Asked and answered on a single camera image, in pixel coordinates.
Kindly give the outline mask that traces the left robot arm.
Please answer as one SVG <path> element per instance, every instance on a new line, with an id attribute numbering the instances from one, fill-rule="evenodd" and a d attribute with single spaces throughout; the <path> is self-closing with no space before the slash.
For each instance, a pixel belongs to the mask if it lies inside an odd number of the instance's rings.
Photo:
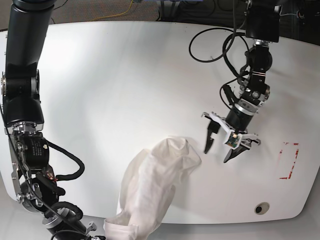
<path id="1" fill-rule="evenodd" d="M 224 163 L 248 151 L 252 143 L 260 145 L 257 134 L 248 133 L 248 125 L 270 96 L 270 87 L 265 83 L 266 72 L 271 68 L 273 58 L 269 43 L 277 43 L 280 35 L 280 0 L 249 0 L 246 10 L 246 30 L 236 30 L 222 46 L 222 56 L 227 58 L 229 46 L 235 37 L 254 40 L 253 46 L 245 52 L 246 64 L 237 72 L 232 70 L 239 84 L 239 96 L 235 96 L 229 83 L 220 90 L 226 95 L 229 113 L 221 117 L 214 112 L 202 115 L 209 119 L 204 153 L 207 154 L 214 143 L 214 134 L 225 131 L 223 144 L 229 148 Z"/>

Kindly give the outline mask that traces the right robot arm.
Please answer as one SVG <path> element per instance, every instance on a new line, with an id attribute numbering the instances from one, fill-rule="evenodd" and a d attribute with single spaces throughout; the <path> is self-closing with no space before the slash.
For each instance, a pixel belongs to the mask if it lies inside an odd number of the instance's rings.
<path id="1" fill-rule="evenodd" d="M 8 137 L 12 163 L 11 179 L 16 200 L 26 210 L 43 215 L 42 223 L 55 240 L 89 240 L 95 224 L 82 223 L 82 210 L 59 198 L 65 190 L 60 181 L 72 181 L 85 171 L 75 155 L 46 140 L 42 130 L 38 63 L 53 0 L 15 0 L 10 8 L 7 29 L 5 71 L 1 78 L 0 114 Z M 67 175 L 56 175 L 49 164 L 50 150 L 64 154 L 78 165 Z"/>

